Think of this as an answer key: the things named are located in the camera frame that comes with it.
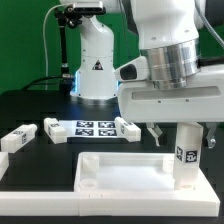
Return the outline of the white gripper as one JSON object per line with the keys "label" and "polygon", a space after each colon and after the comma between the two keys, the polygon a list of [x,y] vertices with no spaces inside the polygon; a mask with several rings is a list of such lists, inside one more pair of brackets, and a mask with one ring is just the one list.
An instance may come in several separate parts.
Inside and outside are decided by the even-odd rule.
{"label": "white gripper", "polygon": [[156,123],[208,122],[206,146],[213,148],[216,122],[224,122],[224,64],[202,67],[187,78],[186,87],[170,90],[156,89],[149,74],[144,56],[115,70],[121,82],[117,93],[121,116],[127,121],[147,123],[157,146],[161,145],[162,131]]}

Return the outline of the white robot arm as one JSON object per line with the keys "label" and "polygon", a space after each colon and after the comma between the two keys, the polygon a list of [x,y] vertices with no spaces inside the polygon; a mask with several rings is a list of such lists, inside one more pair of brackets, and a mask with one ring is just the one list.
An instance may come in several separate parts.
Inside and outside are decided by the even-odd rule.
{"label": "white robot arm", "polygon": [[[90,103],[118,100],[121,117],[144,123],[161,142],[161,123],[208,128],[203,138],[215,144],[224,121],[224,64],[200,58],[197,19],[205,0],[60,0],[67,22],[80,28],[78,99]],[[139,55],[115,68],[114,36],[97,17],[123,10],[138,35]]]}

